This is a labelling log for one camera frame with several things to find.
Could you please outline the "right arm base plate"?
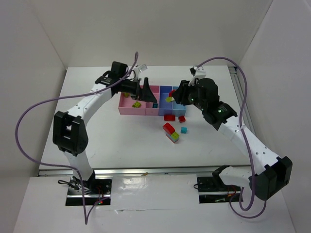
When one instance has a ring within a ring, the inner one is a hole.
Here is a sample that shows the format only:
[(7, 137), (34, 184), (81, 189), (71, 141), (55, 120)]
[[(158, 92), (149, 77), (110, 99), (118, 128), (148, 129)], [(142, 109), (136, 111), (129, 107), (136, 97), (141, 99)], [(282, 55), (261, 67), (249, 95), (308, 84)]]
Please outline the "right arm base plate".
[(197, 177), (193, 186), (198, 191), (199, 203), (238, 202), (241, 189), (234, 185), (217, 184), (213, 177)]

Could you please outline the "wide red lego brick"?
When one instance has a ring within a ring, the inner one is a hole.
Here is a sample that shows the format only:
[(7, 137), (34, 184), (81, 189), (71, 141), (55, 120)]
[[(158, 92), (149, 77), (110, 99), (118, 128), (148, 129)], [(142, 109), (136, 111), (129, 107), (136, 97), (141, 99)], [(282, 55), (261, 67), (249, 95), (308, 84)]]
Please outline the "wide red lego brick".
[(163, 119), (164, 121), (172, 122), (172, 121), (175, 121), (175, 115), (165, 114)]

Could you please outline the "small red lego brick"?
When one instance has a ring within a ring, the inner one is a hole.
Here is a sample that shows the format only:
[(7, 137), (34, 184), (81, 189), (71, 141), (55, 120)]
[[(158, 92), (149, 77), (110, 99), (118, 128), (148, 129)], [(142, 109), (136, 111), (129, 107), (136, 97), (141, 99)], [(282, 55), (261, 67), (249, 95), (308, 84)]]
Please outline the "small red lego brick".
[(178, 117), (178, 120), (179, 120), (180, 123), (186, 122), (186, 119), (185, 119), (184, 116), (179, 116), (179, 117)]

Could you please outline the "long green lego brick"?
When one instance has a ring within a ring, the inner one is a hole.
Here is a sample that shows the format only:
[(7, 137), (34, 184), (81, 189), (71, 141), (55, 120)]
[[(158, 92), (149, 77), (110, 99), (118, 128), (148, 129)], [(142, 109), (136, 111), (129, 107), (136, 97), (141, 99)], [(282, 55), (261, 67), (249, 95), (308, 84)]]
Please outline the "long green lego brick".
[(132, 105), (133, 108), (140, 108), (141, 107), (141, 103), (136, 101), (133, 105)]

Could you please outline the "multicolour lego stack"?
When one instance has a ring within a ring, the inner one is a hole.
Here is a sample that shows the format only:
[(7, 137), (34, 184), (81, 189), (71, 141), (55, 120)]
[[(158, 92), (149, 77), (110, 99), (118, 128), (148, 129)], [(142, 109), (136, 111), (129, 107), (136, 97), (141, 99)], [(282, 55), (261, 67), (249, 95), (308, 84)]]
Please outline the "multicolour lego stack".
[(179, 134), (175, 131), (175, 128), (170, 123), (164, 124), (162, 128), (165, 131), (166, 136), (173, 143), (176, 143), (179, 140)]

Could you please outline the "dark blue container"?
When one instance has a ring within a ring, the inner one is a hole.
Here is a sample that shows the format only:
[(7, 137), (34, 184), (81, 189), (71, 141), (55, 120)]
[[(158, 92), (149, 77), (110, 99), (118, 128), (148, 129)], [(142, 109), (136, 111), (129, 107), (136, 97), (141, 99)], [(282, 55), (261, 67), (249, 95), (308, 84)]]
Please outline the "dark blue container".
[(160, 96), (159, 96), (159, 115), (172, 115), (173, 114), (173, 103), (167, 102), (166, 98), (169, 93), (173, 90), (172, 86), (160, 86)]

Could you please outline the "green red cyan lego stack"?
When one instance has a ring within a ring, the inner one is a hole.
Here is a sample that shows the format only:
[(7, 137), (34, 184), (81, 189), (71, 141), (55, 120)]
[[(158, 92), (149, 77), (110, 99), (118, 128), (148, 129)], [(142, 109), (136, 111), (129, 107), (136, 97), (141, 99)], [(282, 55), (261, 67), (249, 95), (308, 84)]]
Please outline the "green red cyan lego stack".
[(175, 90), (172, 90), (169, 94), (168, 97), (166, 97), (166, 102), (173, 102), (174, 101), (174, 97), (173, 97), (173, 93), (175, 92)]

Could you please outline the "aluminium front rail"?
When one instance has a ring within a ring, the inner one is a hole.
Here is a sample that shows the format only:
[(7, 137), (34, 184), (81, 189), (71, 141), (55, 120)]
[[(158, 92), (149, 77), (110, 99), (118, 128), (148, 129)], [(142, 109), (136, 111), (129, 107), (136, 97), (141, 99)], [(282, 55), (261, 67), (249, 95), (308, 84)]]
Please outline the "aluminium front rail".
[[(147, 167), (147, 168), (94, 168), (97, 176), (113, 175), (142, 175), (149, 174), (186, 174), (186, 173), (212, 173), (219, 166), (187, 166), (187, 167)], [(71, 176), (73, 172), (69, 169), (40, 169), (39, 177), (48, 176)]]

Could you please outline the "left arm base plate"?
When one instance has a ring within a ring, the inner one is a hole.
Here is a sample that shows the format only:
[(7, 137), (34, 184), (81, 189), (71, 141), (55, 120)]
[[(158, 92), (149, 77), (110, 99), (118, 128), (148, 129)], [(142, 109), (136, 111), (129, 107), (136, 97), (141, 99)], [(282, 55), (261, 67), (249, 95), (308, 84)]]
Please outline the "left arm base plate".
[[(82, 187), (73, 178), (69, 182), (59, 180), (59, 184), (68, 186), (66, 206), (82, 206)], [(92, 206), (95, 202), (102, 200), (98, 205), (110, 205), (111, 203), (111, 187), (112, 179), (97, 179), (95, 187), (88, 189), (85, 188), (85, 201), (86, 206)]]

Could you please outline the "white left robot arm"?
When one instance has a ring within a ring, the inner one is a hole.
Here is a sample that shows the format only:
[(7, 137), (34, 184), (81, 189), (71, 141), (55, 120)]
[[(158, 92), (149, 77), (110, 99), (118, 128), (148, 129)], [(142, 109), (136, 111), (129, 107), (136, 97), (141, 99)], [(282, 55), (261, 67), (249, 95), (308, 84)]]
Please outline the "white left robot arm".
[(105, 102), (119, 92), (128, 93), (133, 100), (157, 103), (148, 78), (144, 78), (143, 86), (140, 85), (140, 73), (146, 69), (146, 65), (129, 69), (124, 63), (113, 62), (111, 69), (95, 81), (88, 96), (66, 112), (58, 111), (54, 115), (52, 141), (67, 157), (73, 170), (73, 180), (84, 191), (91, 192), (96, 187), (95, 172), (86, 155), (87, 123)]

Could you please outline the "narrow pink container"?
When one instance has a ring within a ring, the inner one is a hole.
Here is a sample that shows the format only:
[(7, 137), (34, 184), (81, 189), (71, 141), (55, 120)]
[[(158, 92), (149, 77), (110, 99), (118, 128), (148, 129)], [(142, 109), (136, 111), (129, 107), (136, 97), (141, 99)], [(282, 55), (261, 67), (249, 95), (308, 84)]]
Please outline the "narrow pink container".
[(160, 86), (159, 85), (151, 85), (150, 89), (157, 100), (157, 107), (153, 107), (152, 102), (146, 103), (146, 115), (147, 116), (158, 116), (159, 113), (159, 95), (160, 95)]

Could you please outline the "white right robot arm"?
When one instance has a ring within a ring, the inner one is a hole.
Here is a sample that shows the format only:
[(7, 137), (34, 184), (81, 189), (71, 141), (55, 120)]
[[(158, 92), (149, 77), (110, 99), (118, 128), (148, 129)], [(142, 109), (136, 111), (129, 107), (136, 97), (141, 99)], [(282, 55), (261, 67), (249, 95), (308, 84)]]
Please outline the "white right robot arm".
[(250, 160), (249, 170), (223, 165), (213, 173), (225, 185), (250, 187), (255, 196), (266, 201), (290, 180), (293, 163), (267, 148), (240, 120), (236, 111), (220, 101), (218, 86), (209, 78), (196, 79), (193, 85), (182, 80), (172, 97), (178, 104), (194, 105), (204, 120), (226, 136)]

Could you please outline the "large pink container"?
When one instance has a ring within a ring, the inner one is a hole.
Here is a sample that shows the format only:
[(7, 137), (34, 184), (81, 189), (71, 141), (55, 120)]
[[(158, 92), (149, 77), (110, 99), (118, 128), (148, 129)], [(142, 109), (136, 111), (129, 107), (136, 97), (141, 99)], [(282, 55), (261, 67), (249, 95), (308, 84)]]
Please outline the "large pink container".
[[(119, 106), (118, 106), (118, 110), (119, 113), (121, 115), (136, 115), (136, 116), (145, 116), (146, 115), (146, 102), (140, 101), (140, 100), (133, 100), (130, 97), (125, 98), (123, 96), (123, 93), (121, 93), (120, 95), (120, 101), (119, 101)], [(140, 108), (133, 108), (132, 105), (136, 102), (140, 102), (141, 103), (141, 107)]]

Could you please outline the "light blue container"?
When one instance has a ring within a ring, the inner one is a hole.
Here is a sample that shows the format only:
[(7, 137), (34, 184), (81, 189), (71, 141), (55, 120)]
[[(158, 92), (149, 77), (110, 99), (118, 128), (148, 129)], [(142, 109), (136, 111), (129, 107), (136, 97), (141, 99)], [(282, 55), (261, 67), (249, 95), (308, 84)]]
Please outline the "light blue container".
[(186, 114), (186, 106), (177, 104), (176, 101), (171, 102), (171, 114), (176, 117), (184, 116)]

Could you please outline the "aluminium side rail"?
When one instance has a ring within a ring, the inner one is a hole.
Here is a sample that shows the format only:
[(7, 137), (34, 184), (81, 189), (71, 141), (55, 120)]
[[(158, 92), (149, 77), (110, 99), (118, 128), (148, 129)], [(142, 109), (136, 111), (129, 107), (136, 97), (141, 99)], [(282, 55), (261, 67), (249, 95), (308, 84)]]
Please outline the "aluminium side rail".
[[(235, 66), (228, 66), (229, 74), (231, 77), (231, 80), (233, 82), (234, 90), (238, 99), (239, 106), (242, 107), (242, 103), (245, 97), (245, 83), (244, 79), (242, 77), (242, 74)], [(255, 128), (253, 126), (253, 122), (251, 120), (251, 116), (247, 107), (247, 104), (245, 104), (242, 118), (248, 129), (256, 135)]]

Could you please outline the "small cyan lego brick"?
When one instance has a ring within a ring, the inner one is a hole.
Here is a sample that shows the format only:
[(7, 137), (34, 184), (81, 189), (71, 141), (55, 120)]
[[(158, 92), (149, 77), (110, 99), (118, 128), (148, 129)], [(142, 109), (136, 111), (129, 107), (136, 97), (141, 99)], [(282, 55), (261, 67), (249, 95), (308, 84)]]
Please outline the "small cyan lego brick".
[(188, 131), (187, 127), (181, 127), (180, 130), (181, 133), (187, 133), (187, 131)]

